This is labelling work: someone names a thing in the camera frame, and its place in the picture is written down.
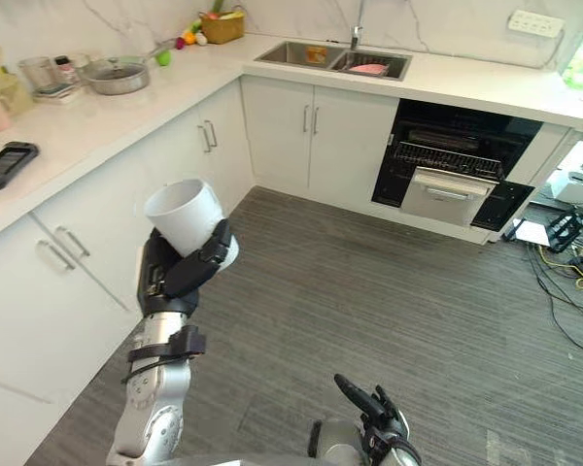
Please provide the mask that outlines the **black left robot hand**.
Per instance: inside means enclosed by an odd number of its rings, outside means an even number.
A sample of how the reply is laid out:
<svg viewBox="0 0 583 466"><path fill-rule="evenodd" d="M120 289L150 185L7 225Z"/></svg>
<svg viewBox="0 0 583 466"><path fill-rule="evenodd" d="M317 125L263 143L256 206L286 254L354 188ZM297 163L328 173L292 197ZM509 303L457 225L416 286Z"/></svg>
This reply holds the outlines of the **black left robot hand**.
<svg viewBox="0 0 583 466"><path fill-rule="evenodd" d="M204 245L182 257L154 229L144 245L137 299L144 317L158 313L190 316L198 306L198 288L231 257L229 220L218 222Z"/></svg>

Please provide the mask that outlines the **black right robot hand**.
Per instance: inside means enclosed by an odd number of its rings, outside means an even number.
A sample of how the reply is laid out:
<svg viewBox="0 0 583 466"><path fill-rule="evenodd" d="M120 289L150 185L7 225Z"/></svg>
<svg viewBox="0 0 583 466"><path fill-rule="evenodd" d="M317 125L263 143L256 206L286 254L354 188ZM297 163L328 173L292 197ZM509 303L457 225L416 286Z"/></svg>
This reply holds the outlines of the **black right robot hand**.
<svg viewBox="0 0 583 466"><path fill-rule="evenodd" d="M361 449L370 465L421 465L410 443L408 421L396 403L377 384L367 393L341 374L334 381L346 398L360 410Z"/></svg>

